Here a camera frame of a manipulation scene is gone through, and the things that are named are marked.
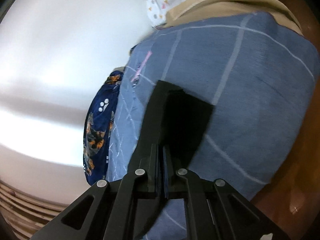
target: metal screw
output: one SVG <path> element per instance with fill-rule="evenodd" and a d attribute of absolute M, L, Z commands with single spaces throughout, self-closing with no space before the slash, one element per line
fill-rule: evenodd
<path fill-rule="evenodd" d="M 180 175 L 186 175 L 188 171 L 186 169 L 178 169 L 178 174 Z"/>
<path fill-rule="evenodd" d="M 134 173 L 138 176 L 141 176 L 145 173 L 145 170 L 144 169 L 137 169 Z"/>
<path fill-rule="evenodd" d="M 104 179 L 101 179 L 97 182 L 98 187 L 104 187 L 105 185 L 107 185 L 107 181 Z"/>
<path fill-rule="evenodd" d="M 217 179 L 216 185 L 219 187 L 223 187 L 226 184 L 226 182 L 223 179 Z"/>

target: white grid line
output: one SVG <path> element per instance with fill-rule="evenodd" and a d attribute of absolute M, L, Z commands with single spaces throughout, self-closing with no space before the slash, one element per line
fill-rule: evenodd
<path fill-rule="evenodd" d="M 172 217 L 169 216 L 169 214 L 164 210 L 163 213 L 173 222 L 175 223 L 178 227 L 186 230 L 186 228 L 182 225 L 180 225 L 176 220 L 174 220 Z"/>
<path fill-rule="evenodd" d="M 261 181 L 251 175 L 249 175 L 244 169 L 241 168 L 241 166 L 239 164 L 237 164 L 233 159 L 231 159 L 228 154 L 224 151 L 222 151 L 218 145 L 216 145 L 216 143 L 210 138 L 209 135 L 205 134 L 204 135 L 205 138 L 207 139 L 207 141 L 209 142 L 209 144 L 220 154 L 220 156 L 222 158 L 224 158 L 227 162 L 229 162 L 235 169 L 237 169 L 244 177 L 258 183 L 261 185 L 266 185 L 267 183 L 264 181 Z"/>
<path fill-rule="evenodd" d="M 136 127 L 135 127 L 135 125 L 134 125 L 134 122 L 133 122 L 133 119 L 132 119 L 132 117 L 131 117 L 131 114 L 129 113 L 129 109 L 128 109 L 127 103 L 125 102 L 124 97 L 123 97 L 123 95 L 122 95 L 121 92 L 119 92 L 119 95 L 121 96 L 121 98 L 122 98 L 122 100 L 123 100 L 125 109 L 127 110 L 128 114 L 130 115 L 129 118 L 130 118 L 131 124 L 132 124 L 132 126 L 133 126 L 133 135 L 134 135 L 134 138 L 135 138 L 136 140 L 138 140 L 137 134 L 136 134 Z"/>
<path fill-rule="evenodd" d="M 132 111 L 132 109 L 133 109 L 133 105 L 134 105 L 134 100 L 132 101 L 131 109 L 130 109 L 129 113 L 131 113 L 131 111 Z"/>
<path fill-rule="evenodd" d="M 123 142 L 123 136 L 122 136 L 120 144 L 119 144 L 119 149 L 121 149 L 122 142 Z"/>
<path fill-rule="evenodd" d="M 118 174 L 117 174 L 117 165 L 115 165 L 115 170 L 113 171 L 115 174 L 116 174 L 116 176 L 118 177 Z"/>
<path fill-rule="evenodd" d="M 114 161 L 114 159 L 113 159 L 113 155 L 112 155 L 112 163 L 114 164 L 115 163 L 115 161 Z M 110 167 L 110 166 L 109 166 Z M 109 169 L 109 168 L 108 168 Z"/>
<path fill-rule="evenodd" d="M 113 159 L 113 166 L 114 166 L 114 168 L 116 168 L 117 164 L 118 164 L 118 159 L 116 159 L 116 161 L 114 161 L 114 159 Z"/>
<path fill-rule="evenodd" d="M 157 30 L 156 32 L 152 33 L 149 37 L 153 37 L 152 39 L 146 40 L 146 41 L 141 41 L 139 42 L 139 44 L 147 42 L 147 41 L 152 41 L 152 40 L 156 40 L 157 37 L 155 37 L 158 34 L 159 30 Z"/>
<path fill-rule="evenodd" d="M 116 135 L 118 137 L 118 140 L 120 139 L 120 135 L 119 135 L 119 130 L 118 130 L 118 127 L 117 127 L 117 124 L 116 122 L 113 122 L 114 126 L 115 126 L 115 130 L 116 130 Z"/>
<path fill-rule="evenodd" d="M 141 51 L 137 51 L 137 54 L 136 54 L 136 62 L 134 63 L 134 66 L 136 66 L 137 63 L 138 63 L 138 56 L 139 56 L 140 53 L 141 53 Z"/>
<path fill-rule="evenodd" d="M 130 66 L 127 66 L 129 69 L 131 69 L 132 71 L 135 71 L 136 72 L 136 70 L 135 69 L 133 69 L 132 67 L 130 67 Z M 145 75 L 142 75 L 142 74 L 140 74 L 140 76 L 142 76 L 143 78 L 145 78 L 147 81 L 149 81 L 152 85 L 156 85 L 154 82 L 152 82 L 150 79 L 148 79 Z"/>
<path fill-rule="evenodd" d="M 120 110 L 119 110 L 118 121 L 120 120 L 120 116 L 121 116 L 122 108 L 123 108 L 123 103 L 121 104 L 121 107 L 120 107 Z"/>
<path fill-rule="evenodd" d="M 167 73 L 168 73 L 168 70 L 170 68 L 170 65 L 171 65 L 171 62 L 172 62 L 172 59 L 173 59 L 173 56 L 176 52 L 176 49 L 177 49 L 177 46 L 181 40 L 181 34 L 182 34 L 182 30 L 178 31 L 177 32 L 177 37 L 176 37 L 176 40 L 174 41 L 172 47 L 171 47 L 171 50 L 170 50 L 170 54 L 169 54 L 169 57 L 168 57 L 168 60 L 167 60 L 167 63 L 165 64 L 165 67 L 164 67 L 164 70 L 163 70 L 163 73 L 162 73 L 162 77 L 161 77 L 161 80 L 164 80 Z"/>
<path fill-rule="evenodd" d="M 268 37 L 269 39 L 271 39 L 272 41 L 274 41 L 275 43 L 277 43 L 278 45 L 280 45 L 281 47 L 283 47 L 292 57 L 294 57 L 296 60 L 300 61 L 302 63 L 302 65 L 306 68 L 306 70 L 309 72 L 309 74 L 311 75 L 311 77 L 313 78 L 313 81 L 315 82 L 315 78 L 312 74 L 312 72 L 308 69 L 307 65 L 297 56 L 295 56 L 286 46 L 284 46 L 282 43 L 280 43 L 279 41 L 276 41 L 274 38 L 272 38 L 270 35 L 264 33 L 264 32 L 261 32 L 261 31 L 258 31 L 258 30 L 254 30 L 254 29 L 250 29 L 248 27 L 240 27 L 240 26 L 237 26 L 237 25 L 223 25 L 223 24 L 210 24 L 210 25 L 204 25 L 204 26 L 189 26 L 189 27 L 185 27 L 185 28 L 182 28 L 182 29 L 179 29 L 179 30 L 175 30 L 175 31 L 172 31 L 172 32 L 168 32 L 168 33 L 164 33 L 164 34 L 159 34 L 156 38 L 154 39 L 157 39 L 159 36 L 163 36 L 163 35 L 168 35 L 168 34 L 172 34 L 172 33 L 175 33 L 175 32 L 178 32 L 178 31 L 184 31 L 184 30 L 188 30 L 188 29 L 201 29 L 201 28 L 217 28 L 217 27 L 221 27 L 221 28 L 233 28 L 233 29 L 242 29 L 242 30 L 245 30 L 245 31 L 249 31 L 249 32 L 254 32 L 254 33 L 259 33 L 259 34 L 262 34 L 266 37 Z"/>
<path fill-rule="evenodd" d="M 121 155 L 122 155 L 122 159 L 124 159 L 123 151 L 122 151 L 121 148 L 120 148 L 120 152 L 121 152 Z"/>
<path fill-rule="evenodd" d="M 248 16 L 246 16 L 242 22 L 241 22 L 241 27 L 245 27 L 246 24 L 249 22 L 249 20 L 253 17 L 252 14 L 249 14 Z M 238 55 L 239 55 L 239 52 L 240 52 L 240 49 L 241 49 L 241 44 L 242 44 L 242 40 L 243 40 L 243 36 L 244 36 L 244 30 L 239 30 L 238 31 L 238 34 L 237 34 L 237 37 L 236 37 L 236 42 L 235 42 L 235 45 L 234 45 L 234 48 L 233 48 L 233 52 L 231 54 L 231 57 L 229 58 L 228 62 L 227 62 L 227 65 L 224 69 L 224 72 L 221 76 L 221 79 L 220 79 L 220 83 L 218 85 L 218 88 L 213 96 L 213 99 L 212 99 L 212 102 L 211 104 L 213 104 L 214 106 L 217 105 L 218 101 L 219 101 L 219 98 L 220 96 L 222 95 L 223 91 L 224 91 L 224 88 L 227 84 L 227 81 L 228 81 L 228 78 L 229 78 L 229 75 L 236 63 L 236 59 L 238 58 Z"/>

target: white wall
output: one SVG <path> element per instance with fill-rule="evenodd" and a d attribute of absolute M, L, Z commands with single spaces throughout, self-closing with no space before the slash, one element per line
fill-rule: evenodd
<path fill-rule="evenodd" d="M 145 0 L 16 0 L 0 24 L 0 180 L 70 203 L 92 98 L 152 31 Z"/>

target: wooden furniture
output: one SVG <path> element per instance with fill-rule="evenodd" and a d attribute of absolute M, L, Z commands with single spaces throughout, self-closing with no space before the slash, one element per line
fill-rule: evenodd
<path fill-rule="evenodd" d="M 0 212 L 18 239 L 29 239 L 64 208 L 27 196 L 0 182 Z"/>
<path fill-rule="evenodd" d="M 320 51 L 320 24 L 304 0 L 279 0 Z M 320 211 L 320 82 L 290 154 L 252 202 L 292 240 L 300 239 Z"/>

